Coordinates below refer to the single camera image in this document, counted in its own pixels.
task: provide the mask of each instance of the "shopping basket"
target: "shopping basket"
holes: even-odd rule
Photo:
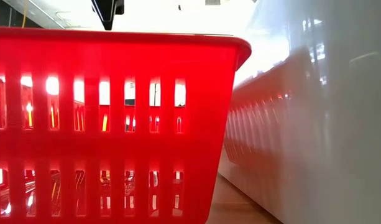
[[[235,37],[0,28],[0,223],[204,223],[249,55]]]

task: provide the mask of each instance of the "wooden floor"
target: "wooden floor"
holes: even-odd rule
[[[276,218],[218,175],[207,224],[279,224]]]

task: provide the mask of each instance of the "red plastic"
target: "red plastic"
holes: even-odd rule
[[[234,72],[249,55],[234,37],[0,28],[0,223],[204,223]],[[149,106],[156,78],[161,106]],[[77,79],[85,103],[74,101]],[[134,106],[124,106],[128,80]]]

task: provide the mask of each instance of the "red plastic basket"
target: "red plastic basket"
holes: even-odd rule
[[[204,223],[234,72],[249,55],[234,37],[0,28],[0,223]],[[150,106],[156,80],[161,105]]]

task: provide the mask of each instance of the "white glossy surface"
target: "white glossy surface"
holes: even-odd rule
[[[290,56],[235,90],[219,172],[284,223],[381,223],[381,0],[258,7]]]

